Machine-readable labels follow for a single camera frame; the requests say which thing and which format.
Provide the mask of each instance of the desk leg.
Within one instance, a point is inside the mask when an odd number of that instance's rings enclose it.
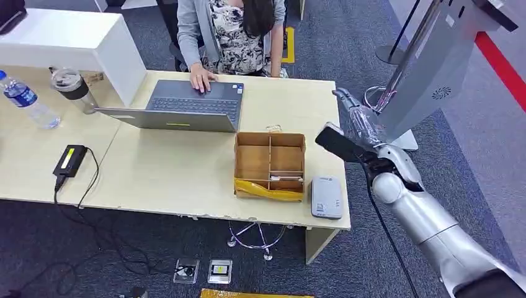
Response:
[[[305,231],[305,261],[307,265],[312,263],[319,253],[340,232],[339,229],[312,228]]]
[[[305,12],[305,0],[300,0],[300,20],[303,20],[304,12]]]

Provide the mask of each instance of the water bottle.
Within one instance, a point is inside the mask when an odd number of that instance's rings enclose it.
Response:
[[[58,117],[46,105],[37,101],[38,96],[24,83],[10,78],[0,70],[0,91],[17,107],[24,109],[38,127],[52,129],[60,123]]]

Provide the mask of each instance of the yellow tag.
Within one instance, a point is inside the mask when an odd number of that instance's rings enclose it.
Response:
[[[190,126],[190,124],[185,123],[170,123],[168,122],[166,125],[175,125],[175,126]]]
[[[75,151],[75,148],[70,148],[69,149],[68,154],[66,155],[66,158],[64,158],[64,161],[62,162],[62,166],[60,167],[61,169],[65,169],[66,168],[66,166],[69,163],[69,160],[71,159],[71,155],[73,155],[73,151]]]
[[[225,274],[227,270],[227,266],[214,266],[213,272],[216,274]]]

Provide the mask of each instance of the white device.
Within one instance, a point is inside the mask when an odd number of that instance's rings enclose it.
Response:
[[[325,219],[341,219],[342,188],[334,177],[314,177],[309,186],[311,213]]]

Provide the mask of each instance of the power adapter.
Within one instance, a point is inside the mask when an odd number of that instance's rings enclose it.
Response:
[[[68,145],[53,170],[56,176],[55,191],[59,191],[67,178],[77,175],[86,155],[87,147],[83,145]]]

